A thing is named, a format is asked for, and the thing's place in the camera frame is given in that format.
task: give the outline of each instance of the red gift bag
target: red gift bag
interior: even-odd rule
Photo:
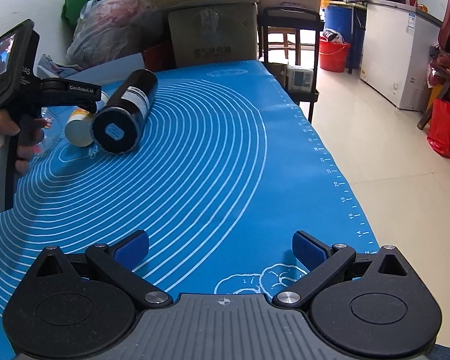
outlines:
[[[433,102],[427,141],[438,154],[450,158],[450,103],[440,99]]]

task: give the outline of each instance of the blue silicone mat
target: blue silicone mat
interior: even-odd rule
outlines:
[[[43,247],[83,252],[137,229],[136,273],[168,291],[264,293],[306,274],[291,251],[305,230],[378,250],[347,180],[315,130],[256,61],[157,74],[139,149],[112,156],[61,137],[0,214],[0,316]],[[104,87],[109,95],[118,83]],[[62,122],[70,109],[59,109]],[[13,352],[1,328],[0,359]]]

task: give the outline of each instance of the black cylindrical can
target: black cylindrical can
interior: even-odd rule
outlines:
[[[157,87],[158,80],[149,70],[130,74],[95,115],[91,123],[94,142],[111,154],[133,150],[142,138]]]

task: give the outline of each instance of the white bottle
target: white bottle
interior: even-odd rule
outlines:
[[[97,112],[101,110],[108,102],[108,96],[102,92],[101,101],[97,102]],[[76,108],[70,115],[67,124],[65,125],[65,136],[74,146],[87,147],[92,144],[92,134],[90,132],[90,126],[94,114],[85,111],[81,108]]]

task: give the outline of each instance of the person's hand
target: person's hand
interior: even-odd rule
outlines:
[[[40,143],[44,138],[42,128],[47,125],[47,121],[43,119],[36,119],[32,126],[32,133],[30,137],[25,137],[17,148],[18,160],[15,162],[15,169],[21,176],[25,176],[29,169],[29,162],[34,157],[34,146]],[[20,128],[13,120],[10,119],[10,115],[4,109],[0,110],[0,135],[14,136],[20,132]]]

